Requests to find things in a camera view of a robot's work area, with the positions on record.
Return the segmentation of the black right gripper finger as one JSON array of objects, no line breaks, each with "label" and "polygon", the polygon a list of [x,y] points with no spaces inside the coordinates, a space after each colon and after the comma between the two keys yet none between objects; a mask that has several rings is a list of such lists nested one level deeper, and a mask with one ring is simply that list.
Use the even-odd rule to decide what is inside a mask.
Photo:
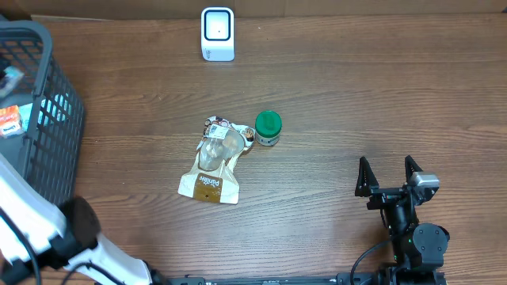
[{"label": "black right gripper finger", "polygon": [[411,186],[416,186],[418,184],[417,175],[422,172],[422,168],[415,162],[415,160],[410,155],[407,155],[405,157],[406,183]]},{"label": "black right gripper finger", "polygon": [[377,195],[379,183],[372,171],[372,168],[365,156],[359,160],[359,174],[356,183],[355,196],[369,197]]}]

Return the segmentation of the green lid jar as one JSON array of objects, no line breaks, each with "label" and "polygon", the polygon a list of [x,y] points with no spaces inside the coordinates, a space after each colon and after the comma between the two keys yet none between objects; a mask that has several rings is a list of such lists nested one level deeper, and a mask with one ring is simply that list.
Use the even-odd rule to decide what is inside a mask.
[{"label": "green lid jar", "polygon": [[255,120],[256,139],[263,146],[274,146],[280,140],[282,119],[277,112],[265,110]]}]

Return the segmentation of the brown bread pouch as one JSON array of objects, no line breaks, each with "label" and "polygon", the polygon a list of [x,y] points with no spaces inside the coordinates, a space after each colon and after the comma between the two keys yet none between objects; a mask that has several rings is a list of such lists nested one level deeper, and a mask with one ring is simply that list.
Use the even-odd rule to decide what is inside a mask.
[{"label": "brown bread pouch", "polygon": [[203,202],[236,204],[240,186],[234,168],[253,145],[255,136],[252,127],[219,116],[208,117],[195,161],[181,177],[178,193]]}]

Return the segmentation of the teal gum packet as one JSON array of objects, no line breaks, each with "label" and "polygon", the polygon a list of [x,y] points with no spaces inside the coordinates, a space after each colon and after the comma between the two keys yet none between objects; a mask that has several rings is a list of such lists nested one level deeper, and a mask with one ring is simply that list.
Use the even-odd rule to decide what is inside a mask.
[{"label": "teal gum packet", "polygon": [[17,87],[25,74],[15,66],[8,66],[1,71],[0,97],[8,96]]}]

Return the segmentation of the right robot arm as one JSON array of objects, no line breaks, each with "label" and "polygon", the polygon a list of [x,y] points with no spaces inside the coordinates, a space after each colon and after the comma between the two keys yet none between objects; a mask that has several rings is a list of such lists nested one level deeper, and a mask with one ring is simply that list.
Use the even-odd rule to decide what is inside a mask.
[{"label": "right robot arm", "polygon": [[[366,157],[359,160],[355,195],[368,197],[367,209],[378,210],[388,239],[362,253],[349,273],[351,284],[446,284],[438,269],[444,265],[450,233],[433,223],[421,223],[416,207],[429,202],[440,188],[435,173],[425,172],[411,156],[405,157],[405,183],[381,188]],[[379,266],[363,277],[356,275],[359,263],[370,253],[392,245],[392,263]]]}]

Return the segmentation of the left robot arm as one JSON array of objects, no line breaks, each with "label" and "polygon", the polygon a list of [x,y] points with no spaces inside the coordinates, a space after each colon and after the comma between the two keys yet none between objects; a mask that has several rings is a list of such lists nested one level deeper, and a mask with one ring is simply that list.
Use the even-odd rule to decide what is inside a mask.
[{"label": "left robot arm", "polygon": [[129,256],[102,232],[82,197],[57,207],[37,193],[6,158],[1,159],[1,270],[3,284],[29,277],[42,282],[43,268],[81,273],[98,284],[166,284],[145,261]]}]

